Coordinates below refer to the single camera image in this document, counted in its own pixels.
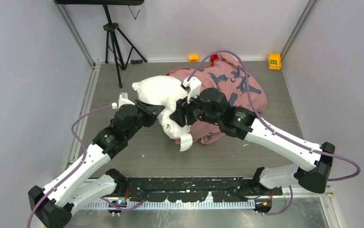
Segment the white pillow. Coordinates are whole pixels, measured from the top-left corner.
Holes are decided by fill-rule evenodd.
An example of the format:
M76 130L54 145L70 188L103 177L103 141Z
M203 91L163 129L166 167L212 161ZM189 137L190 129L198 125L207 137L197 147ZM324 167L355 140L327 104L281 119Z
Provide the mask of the white pillow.
M180 151L184 152L193 144L190 126L181 127L170 119L170 115L176 110L177 101L187 96L187 92L180 84L180 80L172 76L153 76L134 82L132 88L137 92L140 101L165 107L159 114L158 121L164 133L180 144Z

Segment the pink printed pillowcase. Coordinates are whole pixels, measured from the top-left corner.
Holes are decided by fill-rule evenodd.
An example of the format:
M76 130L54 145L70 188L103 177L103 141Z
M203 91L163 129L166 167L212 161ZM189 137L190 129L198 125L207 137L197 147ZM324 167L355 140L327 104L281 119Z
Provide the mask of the pink printed pillowcase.
M211 61L211 64L198 69L194 75L201 82L201 91L216 88L224 93L232 106L241 106L253 110L247 92L250 92L252 104L261 113L267 106L267 98L260 84L252 77L245 77L242 65L229 53L221 52ZM211 144L225 136L219 127L195 122L190 128L193 142Z

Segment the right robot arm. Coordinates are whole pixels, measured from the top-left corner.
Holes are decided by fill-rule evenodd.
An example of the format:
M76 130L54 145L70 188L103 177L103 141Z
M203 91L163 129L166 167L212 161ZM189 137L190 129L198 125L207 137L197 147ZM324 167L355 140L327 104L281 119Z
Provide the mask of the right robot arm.
M256 170L251 187L258 195L292 184L314 193L325 192L336 149L333 144L307 142L261 121L254 112L230 105L215 88L205 89L191 100L179 99L170 119L181 127L196 121L217 125L227 136L262 145L291 160L292 165Z

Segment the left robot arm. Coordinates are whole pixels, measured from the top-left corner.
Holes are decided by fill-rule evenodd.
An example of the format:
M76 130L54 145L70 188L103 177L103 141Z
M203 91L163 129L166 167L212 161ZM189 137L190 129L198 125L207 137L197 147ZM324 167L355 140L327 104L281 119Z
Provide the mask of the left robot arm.
M126 99L110 108L116 109L110 124L99 131L90 145L80 143L81 157L44 187L35 185L28 191L31 214L27 227L36 216L46 228L63 228L77 211L95 199L125 193L126 179L116 169L110 169L90 184L82 184L125 149L142 127L151 127L165 107Z

